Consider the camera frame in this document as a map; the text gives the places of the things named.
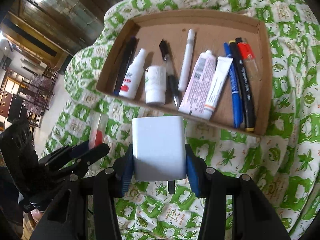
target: white cube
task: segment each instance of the white cube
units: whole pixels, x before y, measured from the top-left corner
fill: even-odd
[[[137,181],[186,178],[186,150],[181,116],[132,120],[134,176]]]

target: black marker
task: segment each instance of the black marker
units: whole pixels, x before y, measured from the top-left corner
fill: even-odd
[[[243,59],[239,48],[235,41],[229,42],[229,48],[233,57],[233,63],[238,75],[238,81],[240,85],[242,106],[244,110],[244,123],[245,130],[247,132],[253,132],[255,127],[255,114],[254,114],[254,104],[253,97],[251,93],[249,79],[247,77],[247,72],[243,63]]]
[[[169,48],[167,43],[164,40],[160,42],[159,48],[161,50],[163,61],[166,65],[165,67],[167,69],[168,84],[171,90],[172,98],[175,106],[179,108],[180,102],[179,102],[178,83],[177,83],[176,77],[174,76],[172,61],[169,54]]]
[[[122,56],[122,61],[119,68],[117,81],[116,81],[115,90],[113,91],[113,93],[116,96],[119,96],[119,92],[120,92],[125,74],[127,73],[128,67],[132,63],[136,44],[137,44],[136,37],[131,37],[127,45],[125,46],[123,56]]]

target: blue pen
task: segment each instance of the blue pen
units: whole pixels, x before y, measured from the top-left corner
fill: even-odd
[[[226,57],[232,57],[228,43],[224,43],[223,45],[224,45],[224,51],[226,53]],[[241,102],[239,89],[238,89],[238,79],[237,79],[233,64],[231,64],[229,75],[230,75],[231,91],[232,91],[233,123],[235,128],[238,128],[243,122],[243,114],[242,114],[242,102]]]

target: blue gripper pad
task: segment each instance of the blue gripper pad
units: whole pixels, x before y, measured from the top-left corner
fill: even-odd
[[[121,194],[124,194],[128,191],[129,185],[131,183],[131,178],[133,176],[133,153],[132,150],[126,154],[126,161],[124,164],[124,173],[121,176]]]
[[[200,196],[199,177],[196,172],[194,163],[192,162],[192,158],[188,154],[186,155],[186,162],[187,162],[187,176],[188,176],[191,190],[196,195],[196,197],[199,197]]]

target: printed fabric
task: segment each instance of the printed fabric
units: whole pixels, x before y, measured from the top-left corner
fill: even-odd
[[[70,100],[43,155],[88,140],[93,112],[107,114],[104,141],[110,153],[95,164],[94,175],[124,155],[132,141],[133,118],[163,115],[109,98],[97,92],[95,85],[128,19],[182,8],[236,12],[266,23],[273,95],[265,136],[257,139],[184,120],[185,136],[196,156],[208,166],[229,176],[249,174],[275,208],[290,237],[298,239],[320,208],[320,30],[304,0],[124,0],[114,5],[105,15],[104,30],[97,41],[79,51],[68,65],[65,88]],[[191,192],[187,179],[176,182],[174,195],[168,194],[166,182],[138,183],[133,179],[125,197],[116,202],[123,239],[196,239],[204,201]],[[229,239],[232,200],[226,201]],[[94,239],[91,226],[89,236]]]

